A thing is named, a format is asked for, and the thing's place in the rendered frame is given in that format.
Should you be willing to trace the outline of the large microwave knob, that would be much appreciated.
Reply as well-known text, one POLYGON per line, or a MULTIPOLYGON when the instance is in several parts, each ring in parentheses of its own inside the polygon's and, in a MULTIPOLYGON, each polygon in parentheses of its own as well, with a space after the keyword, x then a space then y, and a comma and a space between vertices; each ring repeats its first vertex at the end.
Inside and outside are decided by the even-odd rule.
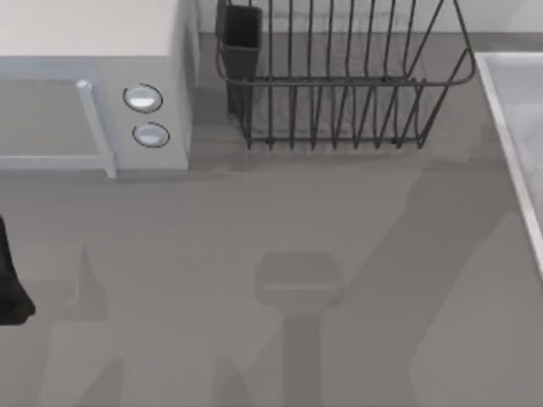
POLYGON ((141 114, 151 114, 159 110, 164 102, 157 88, 143 83, 125 88, 122 98, 129 109, 141 114))

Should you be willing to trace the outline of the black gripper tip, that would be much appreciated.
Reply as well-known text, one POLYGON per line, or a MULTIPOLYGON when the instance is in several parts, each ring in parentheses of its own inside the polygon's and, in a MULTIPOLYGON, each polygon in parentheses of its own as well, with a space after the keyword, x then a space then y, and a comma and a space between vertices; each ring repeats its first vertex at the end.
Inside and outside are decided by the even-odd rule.
POLYGON ((35 314, 36 306, 16 273, 0 215, 0 326, 22 326, 35 314))

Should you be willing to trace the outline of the small microwave knob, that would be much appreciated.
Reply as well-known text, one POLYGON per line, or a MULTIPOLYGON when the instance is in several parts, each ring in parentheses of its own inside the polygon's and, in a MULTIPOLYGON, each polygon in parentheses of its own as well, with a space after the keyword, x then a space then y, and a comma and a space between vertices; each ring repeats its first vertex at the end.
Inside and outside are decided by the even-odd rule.
POLYGON ((144 148, 162 148, 170 141, 171 135, 161 124, 148 122, 134 126, 132 138, 144 148))

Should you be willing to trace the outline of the pale microwave oven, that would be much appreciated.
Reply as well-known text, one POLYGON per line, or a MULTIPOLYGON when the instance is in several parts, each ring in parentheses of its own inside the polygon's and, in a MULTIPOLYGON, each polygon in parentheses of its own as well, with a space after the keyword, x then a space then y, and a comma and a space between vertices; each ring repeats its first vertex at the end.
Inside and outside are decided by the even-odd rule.
POLYGON ((86 80, 124 170, 187 170, 199 73, 195 0, 0 0, 0 79, 86 80), (125 88, 148 84, 163 96, 151 114, 129 109, 125 88), (132 138, 155 122, 162 148, 132 138))

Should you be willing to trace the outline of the black cutlery holder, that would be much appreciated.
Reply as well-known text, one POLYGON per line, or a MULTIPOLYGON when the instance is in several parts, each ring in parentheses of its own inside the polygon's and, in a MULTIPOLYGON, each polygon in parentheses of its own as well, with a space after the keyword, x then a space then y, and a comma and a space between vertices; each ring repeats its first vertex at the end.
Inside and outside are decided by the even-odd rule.
POLYGON ((227 109, 240 117, 246 86, 236 82, 252 82, 257 76, 263 13, 259 7, 231 0, 217 0, 216 12, 216 38, 227 78, 227 109))

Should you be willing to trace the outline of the microwave door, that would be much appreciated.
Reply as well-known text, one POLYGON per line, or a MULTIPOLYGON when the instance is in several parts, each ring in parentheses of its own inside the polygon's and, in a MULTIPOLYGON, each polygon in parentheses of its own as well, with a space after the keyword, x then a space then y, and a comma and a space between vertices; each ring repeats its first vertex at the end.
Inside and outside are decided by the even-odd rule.
POLYGON ((101 170, 115 153, 86 80, 0 79, 0 170, 101 170))

